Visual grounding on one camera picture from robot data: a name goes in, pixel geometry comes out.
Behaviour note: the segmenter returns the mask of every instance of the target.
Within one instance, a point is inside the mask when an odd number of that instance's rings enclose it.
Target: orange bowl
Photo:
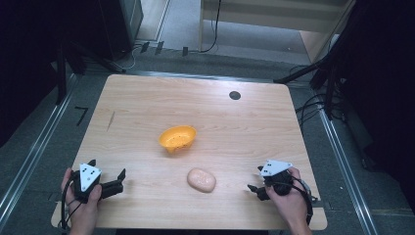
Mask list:
[[[167,129],[159,138],[159,143],[170,154],[178,149],[190,148],[196,137],[196,129],[190,125],[178,125]]]

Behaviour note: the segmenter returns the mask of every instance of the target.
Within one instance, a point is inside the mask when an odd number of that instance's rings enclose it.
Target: table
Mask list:
[[[216,20],[218,2],[201,0],[200,49],[204,20]],[[325,55],[324,47],[328,46],[335,34],[342,32],[354,2],[355,0],[226,0],[220,6],[219,21],[299,30],[312,63]]]
[[[232,91],[241,98],[231,99]],[[159,136],[182,124],[197,129],[195,142],[170,155]],[[92,159],[103,171],[101,182],[126,168],[124,192],[101,203],[98,227],[286,228],[272,202],[247,187],[262,185],[257,167],[268,159],[293,163],[320,198],[289,89],[281,84],[111,75],[73,168]],[[213,192],[188,185],[193,167],[216,177]],[[59,219],[60,205],[52,224]],[[323,208],[315,208],[311,229],[326,226]]]

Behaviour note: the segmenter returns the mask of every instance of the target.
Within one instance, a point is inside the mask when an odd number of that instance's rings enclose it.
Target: gray carpet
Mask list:
[[[190,54],[182,57],[181,52],[166,50],[155,55],[154,48],[150,48],[143,54],[136,51],[135,55],[136,66],[127,73],[163,71],[232,76],[241,77],[241,79],[244,77],[246,81],[271,82],[273,78],[286,76],[290,73],[290,69],[296,66],[214,55]],[[118,63],[128,67],[132,61],[126,57]],[[61,191],[60,183],[63,173],[68,166],[72,165],[109,74],[111,73],[102,69],[100,65],[88,63],[86,75],[79,79],[67,110],[25,186],[2,234],[60,233],[50,223],[56,206],[54,199]],[[301,107],[313,95],[306,87],[310,78],[311,74],[289,85],[296,108]],[[54,108],[56,95],[56,91],[53,91],[46,97],[12,139],[0,149],[2,162],[0,169],[3,172],[0,186],[2,195],[12,183],[31,144]],[[80,126],[76,124],[82,111],[75,109],[76,106],[89,108]],[[396,182],[384,173],[374,173],[363,169],[359,162],[358,150],[347,132],[347,126],[341,121],[336,121],[336,127],[344,142],[345,151],[356,178],[374,214],[379,233],[415,234],[415,226],[413,226],[415,217],[408,212],[409,207],[399,193]],[[303,133],[329,224],[327,229],[316,231],[314,234],[364,234],[319,115],[304,124]],[[97,229],[95,234],[115,234],[115,231]]]

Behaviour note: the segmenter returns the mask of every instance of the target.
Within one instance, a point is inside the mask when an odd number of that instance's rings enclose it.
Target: floor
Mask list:
[[[272,82],[272,78],[284,77],[297,69],[298,65],[309,64],[297,31],[267,27],[247,29],[239,24],[226,23],[219,24],[214,51],[182,57],[183,46],[197,48],[198,1],[171,0],[168,6],[159,38],[151,43],[152,46],[157,46],[157,42],[164,41],[163,50],[160,54],[153,47],[145,53],[137,50],[134,58],[125,57],[117,62],[124,67],[130,67],[134,62],[127,73]],[[209,30],[211,22],[205,24],[207,31],[204,48],[207,48],[208,42],[212,40]],[[260,36],[263,33],[273,36],[263,39]],[[252,38],[265,41],[257,42],[257,45],[248,44]],[[272,38],[279,40],[273,43]],[[263,45],[271,48],[269,52]],[[73,163],[106,77],[110,74],[94,62],[87,62],[86,75],[75,75],[69,80],[71,93],[67,101],[56,107],[54,90],[22,124],[11,141],[0,149],[0,169],[4,172],[0,186],[0,194],[3,195],[0,205],[1,234],[59,232],[51,226],[50,215],[59,200],[61,175]],[[300,79],[301,82],[288,84],[296,108],[302,107],[315,92],[319,92],[307,87],[311,78],[312,74],[308,74]],[[89,108],[80,125],[76,124],[82,116],[82,110],[76,107]],[[347,123],[340,120],[327,122],[318,109],[313,106],[307,110],[310,119],[303,125],[303,139],[329,226],[314,234],[415,234],[415,216],[398,184],[381,171],[370,172],[364,169],[360,161],[360,150],[349,133]],[[36,142],[42,134],[46,141]],[[345,169],[351,171],[352,178],[345,174]],[[28,174],[29,177],[19,181],[18,176],[22,174]],[[350,186],[350,181],[355,181],[357,187]],[[16,184],[23,185],[23,188],[16,190]],[[357,200],[363,199],[363,202],[356,202],[356,195],[362,196],[357,197]],[[15,200],[7,207],[12,210],[4,210],[4,203],[12,196]],[[362,203],[367,206],[371,215],[369,218],[373,219],[374,226],[371,228],[365,228],[365,225],[370,225],[372,221],[362,221],[356,209],[355,205]],[[98,229],[95,234],[110,235],[115,234],[115,231]]]

